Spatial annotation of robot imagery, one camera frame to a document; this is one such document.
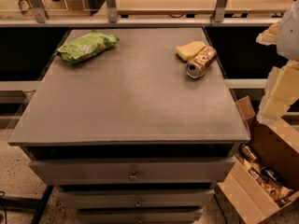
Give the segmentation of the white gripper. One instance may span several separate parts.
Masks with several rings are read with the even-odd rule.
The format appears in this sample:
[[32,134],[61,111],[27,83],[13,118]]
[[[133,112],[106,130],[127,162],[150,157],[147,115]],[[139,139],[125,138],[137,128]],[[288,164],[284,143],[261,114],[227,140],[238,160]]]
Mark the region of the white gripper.
[[280,56],[288,60],[281,68],[273,67],[264,88],[257,120],[269,125],[282,116],[299,99],[299,0],[287,10],[280,23],[270,25],[260,33],[256,42],[261,45],[276,45]]

